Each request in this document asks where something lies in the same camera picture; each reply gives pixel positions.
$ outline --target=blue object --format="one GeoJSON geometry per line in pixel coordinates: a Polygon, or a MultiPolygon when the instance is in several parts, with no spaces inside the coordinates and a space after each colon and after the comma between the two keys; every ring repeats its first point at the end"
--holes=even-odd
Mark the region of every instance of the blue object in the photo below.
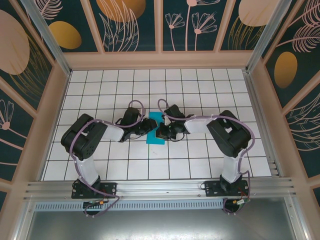
{"type": "MultiPolygon", "coordinates": [[[[162,112],[151,111],[151,112],[149,112],[149,119],[156,120],[156,123],[159,126],[160,123],[164,122],[164,120],[162,118],[162,115],[163,115],[162,112]]],[[[165,140],[164,139],[156,137],[156,130],[157,129],[158,129],[158,127],[156,129],[153,129],[151,132],[149,132],[146,135],[146,143],[147,144],[165,145],[165,140]]]]}

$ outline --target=white grid floor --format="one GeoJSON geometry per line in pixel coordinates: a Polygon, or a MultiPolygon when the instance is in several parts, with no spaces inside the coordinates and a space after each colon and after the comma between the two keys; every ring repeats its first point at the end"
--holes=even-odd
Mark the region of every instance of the white grid floor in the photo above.
{"type": "MultiPolygon", "coordinates": [[[[148,116],[150,111],[159,112],[160,98],[178,105],[185,115],[230,110],[257,138],[241,170],[250,170],[253,177],[271,176],[241,69],[142,69],[72,72],[42,179],[77,179],[60,140],[80,115],[115,122],[131,100],[140,100],[148,116]]],[[[207,134],[190,134],[165,145],[148,145],[146,136],[124,143],[102,141],[93,157],[102,180],[218,178],[223,167],[223,154],[207,134]]]]}

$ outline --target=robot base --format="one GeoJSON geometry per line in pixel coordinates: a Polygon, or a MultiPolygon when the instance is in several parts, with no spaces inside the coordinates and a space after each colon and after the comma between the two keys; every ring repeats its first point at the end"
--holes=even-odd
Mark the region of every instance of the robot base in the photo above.
{"type": "Polygon", "coordinates": [[[207,197],[241,197],[241,191],[244,192],[246,195],[249,193],[248,182],[246,180],[239,180],[237,181],[237,187],[232,187],[226,192],[221,187],[221,181],[205,181],[204,183],[205,195],[207,197]]]}
{"type": "MultiPolygon", "coordinates": [[[[100,182],[100,176],[97,181],[92,185],[93,188],[104,192],[106,194],[116,195],[117,183],[116,182],[100,182]]],[[[96,193],[88,188],[79,179],[72,184],[72,199],[103,199],[106,198],[102,194],[96,193]]]]}

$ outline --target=gold circle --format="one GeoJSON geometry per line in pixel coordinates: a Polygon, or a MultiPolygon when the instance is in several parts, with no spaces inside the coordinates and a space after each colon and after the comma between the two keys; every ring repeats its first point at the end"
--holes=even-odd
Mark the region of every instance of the gold circle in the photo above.
{"type": "Polygon", "coordinates": [[[11,75],[21,74],[30,56],[28,35],[10,14],[0,10],[0,69],[11,75]]]}
{"type": "Polygon", "coordinates": [[[250,27],[264,26],[269,22],[279,0],[241,0],[239,18],[250,27]]]}
{"type": "Polygon", "coordinates": [[[49,25],[56,42],[65,49],[76,49],[80,47],[82,40],[80,33],[71,24],[65,21],[55,21],[49,25]]]}
{"type": "Polygon", "coordinates": [[[275,63],[274,80],[282,89],[288,87],[294,80],[298,69],[296,56],[288,51],[281,53],[275,63]]]}
{"type": "Polygon", "coordinates": [[[96,0],[100,10],[109,19],[116,22],[129,22],[130,18],[125,14],[125,4],[127,10],[132,10],[136,19],[138,19],[146,9],[146,0],[96,0]]]}

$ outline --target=black mounting plate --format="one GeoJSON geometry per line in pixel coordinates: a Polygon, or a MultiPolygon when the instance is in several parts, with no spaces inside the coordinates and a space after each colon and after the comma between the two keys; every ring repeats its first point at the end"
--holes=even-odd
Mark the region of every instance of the black mounting plate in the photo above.
{"type": "MultiPolygon", "coordinates": [[[[72,199],[103,199],[104,196],[99,193],[95,193],[92,190],[83,190],[83,183],[79,180],[75,181],[72,185],[72,199]]],[[[117,183],[116,182],[101,182],[99,191],[105,192],[106,194],[116,195],[117,183]]]]}
{"type": "MultiPolygon", "coordinates": [[[[246,180],[241,180],[238,183],[238,187],[244,192],[246,195],[249,193],[248,182],[246,180]]],[[[229,193],[226,193],[220,187],[220,181],[205,181],[201,185],[201,189],[205,190],[205,195],[207,197],[228,197],[228,196],[239,196],[241,197],[241,191],[235,188],[232,189],[229,193]]]]}

